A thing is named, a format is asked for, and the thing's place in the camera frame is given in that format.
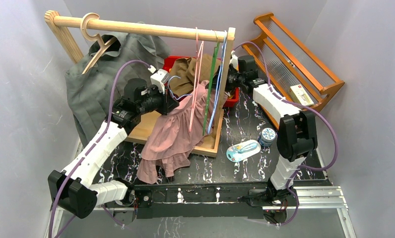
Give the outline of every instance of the round container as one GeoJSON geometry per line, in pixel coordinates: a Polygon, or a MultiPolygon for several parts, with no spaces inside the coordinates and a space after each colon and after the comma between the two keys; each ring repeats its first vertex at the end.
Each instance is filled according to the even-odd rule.
{"type": "Polygon", "coordinates": [[[270,146],[276,138],[275,130],[271,128],[265,128],[259,135],[258,142],[263,147],[270,146]]]}

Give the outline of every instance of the gray wall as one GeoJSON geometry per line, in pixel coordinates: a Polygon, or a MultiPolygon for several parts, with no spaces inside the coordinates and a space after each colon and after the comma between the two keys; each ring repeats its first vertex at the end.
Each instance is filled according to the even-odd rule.
{"type": "Polygon", "coordinates": [[[62,0],[0,1],[0,238],[44,235],[47,176],[78,143],[64,80],[72,63],[44,22],[49,9],[70,14],[62,0]]]}
{"type": "MultiPolygon", "coordinates": [[[[301,40],[305,40],[326,0],[201,0],[201,1],[122,1],[65,0],[73,16],[89,12],[100,19],[212,30],[236,28],[235,45],[255,38],[259,28],[255,16],[274,12],[301,40]]],[[[193,56],[196,43],[190,40],[164,38],[172,55],[193,56]]],[[[213,53],[213,43],[205,43],[204,51],[213,53]]]]}
{"type": "MultiPolygon", "coordinates": [[[[395,0],[329,0],[306,44],[346,82],[322,111],[341,144],[328,174],[359,237],[395,237],[395,0]]],[[[330,160],[330,133],[318,125],[330,160]]]]}

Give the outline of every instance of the wooden hanger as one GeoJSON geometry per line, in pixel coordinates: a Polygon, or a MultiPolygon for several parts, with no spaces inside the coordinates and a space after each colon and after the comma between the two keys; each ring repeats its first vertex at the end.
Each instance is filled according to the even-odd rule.
{"type": "Polygon", "coordinates": [[[86,14],[82,18],[82,21],[80,22],[80,31],[82,33],[82,36],[85,37],[85,39],[89,41],[97,41],[98,44],[100,45],[100,50],[94,55],[91,61],[87,64],[82,74],[88,72],[88,70],[95,65],[95,63],[104,54],[104,52],[117,40],[116,37],[112,37],[110,40],[104,43],[103,38],[101,38],[100,34],[95,34],[94,36],[88,35],[88,32],[86,32],[86,25],[88,24],[88,21],[91,19],[100,19],[100,16],[93,12],[86,14]]]}

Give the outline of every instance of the clothing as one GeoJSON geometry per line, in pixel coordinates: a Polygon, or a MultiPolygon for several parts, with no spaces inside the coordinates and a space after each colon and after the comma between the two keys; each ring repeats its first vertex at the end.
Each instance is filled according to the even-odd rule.
{"type": "MultiPolygon", "coordinates": [[[[206,85],[209,81],[203,81],[197,86],[197,99],[192,131],[189,133],[190,114],[192,112],[192,97],[185,97],[178,107],[166,116],[160,116],[154,126],[154,130],[148,138],[142,150],[142,160],[137,170],[137,178],[146,183],[157,182],[156,166],[165,171],[166,177],[174,176],[174,170],[190,165],[188,156],[196,145],[202,143],[203,119],[207,99],[206,85]]],[[[212,90],[208,118],[213,111],[215,90],[212,90]]]]}
{"type": "MultiPolygon", "coordinates": [[[[210,69],[212,65],[212,56],[203,54],[201,60],[202,65],[200,68],[200,82],[209,80],[211,77],[210,69]]],[[[217,59],[215,61],[215,72],[220,65],[221,61],[217,59]]],[[[173,93],[177,94],[178,96],[182,96],[193,91],[193,82],[195,81],[195,67],[195,58],[179,58],[174,61],[174,65],[170,70],[170,75],[177,75],[180,78],[173,78],[173,80],[170,82],[170,88],[173,93]]]]}
{"type": "MultiPolygon", "coordinates": [[[[142,60],[156,68],[162,68],[170,55],[165,42],[156,36],[111,32],[103,35],[104,42],[112,37],[117,41],[99,58],[85,74],[86,65],[100,49],[95,42],[87,55],[71,67],[65,75],[67,102],[73,112],[76,129],[83,146],[95,136],[109,110],[110,93],[117,71],[130,60],[142,60]]],[[[142,64],[127,66],[119,77],[114,100],[120,98],[127,82],[142,78],[150,85],[151,73],[142,64]]]]}

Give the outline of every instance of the blue cable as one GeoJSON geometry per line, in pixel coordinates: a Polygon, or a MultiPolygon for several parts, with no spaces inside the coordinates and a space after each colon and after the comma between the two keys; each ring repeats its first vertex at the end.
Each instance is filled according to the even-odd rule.
{"type": "Polygon", "coordinates": [[[183,97],[191,96],[191,94],[185,94],[185,95],[182,95],[182,96],[176,98],[176,96],[174,96],[174,93],[173,93],[173,91],[171,91],[171,88],[170,88],[170,81],[171,81],[171,79],[173,79],[173,78],[180,78],[180,77],[174,75],[174,76],[172,76],[170,79],[168,79],[167,87],[168,87],[168,91],[170,91],[171,97],[178,101],[178,100],[182,99],[183,97]]]}
{"type": "Polygon", "coordinates": [[[223,52],[222,52],[222,56],[221,56],[221,63],[222,63],[222,65],[220,66],[219,73],[218,73],[218,78],[216,80],[215,101],[213,103],[213,110],[212,110],[211,120],[209,121],[209,125],[208,125],[208,131],[207,131],[208,134],[209,134],[210,129],[212,127],[213,118],[215,117],[216,106],[218,104],[218,98],[219,98],[219,91],[220,91],[220,88],[221,88],[222,68],[224,67],[224,58],[225,58],[225,52],[226,52],[226,49],[227,49],[226,46],[225,46],[225,44],[227,42],[227,31],[224,31],[224,32],[225,32],[225,36],[224,36],[224,42],[222,43],[223,52]]]}

